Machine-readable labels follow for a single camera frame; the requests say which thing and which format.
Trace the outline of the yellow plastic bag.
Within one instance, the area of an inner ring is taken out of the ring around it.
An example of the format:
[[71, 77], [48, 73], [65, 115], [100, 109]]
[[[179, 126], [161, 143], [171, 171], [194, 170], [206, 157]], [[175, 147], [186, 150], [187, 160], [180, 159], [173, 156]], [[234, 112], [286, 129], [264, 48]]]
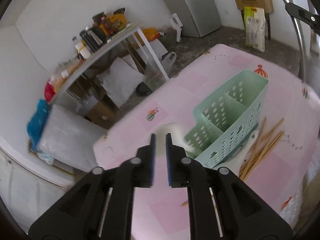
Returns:
[[152, 42], [160, 37], [160, 33], [156, 28], [145, 28], [142, 29], [142, 32], [148, 42]]

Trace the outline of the black thermos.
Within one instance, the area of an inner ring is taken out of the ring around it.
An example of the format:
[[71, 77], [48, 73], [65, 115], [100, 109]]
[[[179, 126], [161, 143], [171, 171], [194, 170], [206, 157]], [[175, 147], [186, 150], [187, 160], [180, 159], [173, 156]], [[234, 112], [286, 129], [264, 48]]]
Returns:
[[88, 31], [82, 30], [79, 35], [93, 53], [99, 50], [99, 44], [97, 44], [97, 42], [94, 40], [92, 35], [88, 33]]

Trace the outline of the white side table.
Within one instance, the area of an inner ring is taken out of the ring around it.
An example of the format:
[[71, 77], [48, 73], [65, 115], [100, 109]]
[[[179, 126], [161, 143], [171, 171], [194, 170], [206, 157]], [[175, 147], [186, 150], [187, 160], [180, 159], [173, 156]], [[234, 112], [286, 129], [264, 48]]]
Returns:
[[163, 77], [165, 78], [165, 81], [169, 80], [169, 77], [164, 70], [159, 58], [157, 57], [155, 51], [153, 50], [152, 46], [150, 45], [150, 42], [147, 40], [146, 36], [144, 35], [143, 31], [139, 27], [138, 23], [131, 24], [129, 27], [126, 27], [124, 30], [120, 31], [113, 37], [109, 39], [109, 41], [104, 44], [99, 50], [95, 53], [93, 53], [87, 60], [84, 61], [80, 65], [78, 69], [76, 69], [64, 82], [61, 89], [51, 98], [51, 100], [48, 102], [50, 105], [54, 103], [56, 100], [58, 100], [61, 95], [66, 92], [69, 87], [86, 71], [88, 68], [94, 64], [96, 61], [98, 61], [102, 56], [104, 56], [106, 53], [111, 51], [115, 46], [123, 42], [126, 38], [129, 36], [132, 36], [135, 42], [138, 44], [139, 48], [144, 53], [145, 57], [148, 59], [149, 55], [153, 59], [153, 61], [156, 63], [157, 68], [162, 73]]

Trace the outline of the red plastic bag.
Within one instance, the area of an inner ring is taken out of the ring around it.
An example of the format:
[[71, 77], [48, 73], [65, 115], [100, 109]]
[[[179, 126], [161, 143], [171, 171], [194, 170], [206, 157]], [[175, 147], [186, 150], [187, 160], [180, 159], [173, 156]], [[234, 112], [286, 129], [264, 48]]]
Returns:
[[56, 92], [54, 90], [54, 87], [50, 83], [50, 81], [47, 81], [45, 88], [44, 88], [44, 98], [47, 102], [50, 102], [52, 98], [55, 96]]

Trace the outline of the white plastic bottle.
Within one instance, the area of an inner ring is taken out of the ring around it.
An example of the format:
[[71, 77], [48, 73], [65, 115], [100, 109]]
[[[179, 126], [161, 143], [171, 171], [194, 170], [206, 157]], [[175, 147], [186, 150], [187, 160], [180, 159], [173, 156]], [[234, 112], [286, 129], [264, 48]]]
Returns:
[[84, 59], [88, 59], [91, 56], [91, 52], [88, 50], [85, 42], [82, 39], [74, 36], [72, 38], [72, 41], [78, 54], [80, 54]]

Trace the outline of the beige plastic ladle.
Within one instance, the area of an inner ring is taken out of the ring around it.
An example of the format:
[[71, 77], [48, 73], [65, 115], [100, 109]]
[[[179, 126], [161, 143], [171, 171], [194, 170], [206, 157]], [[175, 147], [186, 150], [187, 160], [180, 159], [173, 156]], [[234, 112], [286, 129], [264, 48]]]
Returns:
[[250, 137], [255, 136], [255, 133], [257, 130], [258, 129], [254, 130], [250, 134], [247, 141], [242, 146], [240, 146], [240, 148], [238, 150], [236, 150], [236, 152], [233, 153], [230, 158], [228, 158], [223, 163], [214, 167], [214, 170], [218, 170], [221, 167], [226, 167], [229, 170], [231, 170], [236, 176], [239, 176], [240, 167], [242, 165], [244, 157], [246, 156], [246, 152], [249, 150], [250, 146], [253, 144], [253, 140], [250, 139]]

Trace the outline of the metal ladle spoon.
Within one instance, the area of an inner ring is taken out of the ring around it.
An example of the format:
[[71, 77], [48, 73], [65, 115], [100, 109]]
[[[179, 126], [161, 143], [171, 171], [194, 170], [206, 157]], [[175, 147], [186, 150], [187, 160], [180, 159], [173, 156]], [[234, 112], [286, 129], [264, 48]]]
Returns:
[[297, 39], [298, 39], [298, 45], [299, 45], [299, 51], [300, 51], [300, 62], [299, 62], [299, 73], [298, 77], [306, 83], [306, 48], [305, 48], [305, 42], [304, 42], [304, 35], [303, 35], [303, 29], [300, 23], [300, 20], [298, 19], [299, 12], [303, 10], [301, 7], [295, 5], [293, 3], [293, 0], [283, 0], [285, 3], [285, 9], [287, 13], [290, 15], [291, 20], [293, 22]]

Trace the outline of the bag of bread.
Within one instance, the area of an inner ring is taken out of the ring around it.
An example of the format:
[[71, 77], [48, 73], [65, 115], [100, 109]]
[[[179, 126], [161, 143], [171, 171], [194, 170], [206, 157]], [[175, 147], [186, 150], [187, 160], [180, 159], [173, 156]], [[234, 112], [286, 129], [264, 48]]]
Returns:
[[59, 67], [49, 80], [55, 93], [61, 89], [66, 80], [84, 63], [84, 61], [84, 59], [75, 59]]

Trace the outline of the grey refrigerator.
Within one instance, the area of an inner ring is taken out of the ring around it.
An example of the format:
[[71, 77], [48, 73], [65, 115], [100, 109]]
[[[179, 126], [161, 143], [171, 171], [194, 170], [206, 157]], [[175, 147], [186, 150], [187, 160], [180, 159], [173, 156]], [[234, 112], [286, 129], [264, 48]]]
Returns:
[[163, 0], [183, 24], [182, 35], [204, 37], [222, 24], [214, 0]]

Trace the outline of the rice bag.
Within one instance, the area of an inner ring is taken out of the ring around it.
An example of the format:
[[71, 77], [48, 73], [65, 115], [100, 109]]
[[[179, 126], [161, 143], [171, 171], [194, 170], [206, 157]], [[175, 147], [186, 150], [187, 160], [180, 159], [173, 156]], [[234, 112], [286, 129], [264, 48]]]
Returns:
[[260, 52], [265, 51], [265, 12], [263, 8], [244, 7], [245, 45]]

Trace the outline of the wooden chopstick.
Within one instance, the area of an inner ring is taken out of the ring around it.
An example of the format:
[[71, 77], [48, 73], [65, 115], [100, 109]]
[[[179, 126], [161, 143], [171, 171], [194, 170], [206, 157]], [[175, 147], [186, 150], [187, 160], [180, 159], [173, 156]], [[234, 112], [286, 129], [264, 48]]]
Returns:
[[263, 158], [272, 150], [272, 148], [273, 148], [274, 144], [277, 142], [279, 136], [281, 136], [281, 133], [279, 133], [273, 139], [271, 139], [263, 148], [261, 148], [254, 155], [254, 159], [253, 159], [251, 165], [249, 166], [247, 173], [242, 178], [239, 175], [241, 180], [245, 180], [248, 177], [248, 175], [257, 167], [257, 165], [260, 164], [260, 162], [263, 160]]
[[257, 154], [254, 155], [253, 161], [249, 165], [247, 171], [244, 167], [239, 174], [239, 177], [242, 181], [245, 181], [248, 176], [253, 172], [253, 170], [268, 156], [269, 153], [277, 146], [283, 137], [285, 131], [280, 131], [274, 138], [271, 138], [264, 147], [262, 147]]
[[250, 139], [253, 140], [253, 144], [250, 146], [249, 150], [246, 152], [246, 156], [243, 159], [242, 165], [240, 167], [240, 177], [242, 178], [248, 171], [249, 166], [251, 165], [256, 148], [259, 146], [261, 138], [264, 133], [267, 117], [264, 117], [263, 122], [259, 130], [256, 131], [255, 136], [251, 136]]
[[280, 119], [280, 120], [278, 121], [278, 123], [277, 123], [272, 129], [270, 129], [270, 130], [260, 139], [260, 142], [263, 142], [263, 141], [265, 141], [266, 139], [268, 139], [268, 138], [273, 134], [273, 132], [276, 131], [276, 130], [279, 128], [279, 126], [280, 126], [283, 122], [284, 122], [284, 118]]
[[183, 204], [181, 204], [181, 206], [187, 206], [189, 204], [188, 201], [184, 202]]

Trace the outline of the blue plastic bag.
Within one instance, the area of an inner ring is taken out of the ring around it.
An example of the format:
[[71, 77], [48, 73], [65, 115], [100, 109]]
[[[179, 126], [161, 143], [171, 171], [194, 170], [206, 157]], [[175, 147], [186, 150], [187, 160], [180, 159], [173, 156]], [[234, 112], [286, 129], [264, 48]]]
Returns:
[[27, 133], [31, 142], [30, 149], [36, 151], [41, 139], [43, 129], [50, 115], [51, 106], [44, 99], [40, 99], [37, 104], [36, 112], [27, 124]]

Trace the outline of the white rice paddle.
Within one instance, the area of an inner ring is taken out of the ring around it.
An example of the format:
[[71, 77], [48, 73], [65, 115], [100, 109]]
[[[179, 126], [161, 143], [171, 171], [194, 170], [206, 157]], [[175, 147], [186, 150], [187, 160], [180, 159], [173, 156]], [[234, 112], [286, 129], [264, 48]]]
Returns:
[[176, 122], [159, 126], [154, 134], [156, 136], [156, 156], [165, 156], [165, 138], [171, 134], [172, 143], [185, 148], [187, 143], [183, 135], [183, 127]]

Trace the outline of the white pillow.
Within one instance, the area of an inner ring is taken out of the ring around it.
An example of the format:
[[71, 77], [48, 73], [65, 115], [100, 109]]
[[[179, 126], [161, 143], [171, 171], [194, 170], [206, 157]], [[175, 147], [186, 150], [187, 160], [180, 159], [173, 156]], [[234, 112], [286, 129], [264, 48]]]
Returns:
[[97, 78], [107, 96], [120, 108], [143, 82], [144, 75], [117, 57]]

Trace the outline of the pink balloon tablecloth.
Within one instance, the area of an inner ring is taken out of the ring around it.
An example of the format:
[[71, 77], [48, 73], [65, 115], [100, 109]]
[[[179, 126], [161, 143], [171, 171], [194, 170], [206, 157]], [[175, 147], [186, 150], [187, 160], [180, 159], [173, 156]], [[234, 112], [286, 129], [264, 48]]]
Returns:
[[121, 118], [93, 146], [109, 169], [156, 135], [154, 186], [137, 189], [134, 239], [188, 239], [187, 192], [167, 178], [165, 135], [212, 168], [240, 146], [253, 154], [245, 183], [291, 226], [302, 181], [319, 147], [319, 96], [284, 68], [218, 44]]

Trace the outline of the snack packages pile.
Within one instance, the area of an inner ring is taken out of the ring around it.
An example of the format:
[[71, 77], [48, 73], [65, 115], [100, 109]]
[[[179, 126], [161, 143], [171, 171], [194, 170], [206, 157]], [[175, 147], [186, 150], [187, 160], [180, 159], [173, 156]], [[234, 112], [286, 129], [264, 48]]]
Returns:
[[101, 12], [92, 17], [94, 25], [99, 27], [107, 37], [112, 37], [130, 25], [125, 17], [125, 8], [114, 12]]

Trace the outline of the grey wrapped mattress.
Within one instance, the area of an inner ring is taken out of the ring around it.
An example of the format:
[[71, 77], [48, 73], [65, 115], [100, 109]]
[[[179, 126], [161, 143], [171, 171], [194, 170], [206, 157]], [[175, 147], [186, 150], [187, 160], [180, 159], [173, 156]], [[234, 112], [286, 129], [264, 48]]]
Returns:
[[37, 149], [73, 168], [89, 172], [97, 167], [93, 145], [106, 129], [61, 105], [53, 105]]

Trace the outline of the mint green utensil caddy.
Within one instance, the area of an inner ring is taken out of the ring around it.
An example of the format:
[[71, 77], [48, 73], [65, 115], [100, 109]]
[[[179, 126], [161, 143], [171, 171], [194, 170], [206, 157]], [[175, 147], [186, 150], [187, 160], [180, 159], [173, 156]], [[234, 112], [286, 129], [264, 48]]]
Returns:
[[193, 110], [196, 125], [185, 135], [191, 157], [206, 168], [226, 161], [258, 127], [268, 79], [243, 70]]

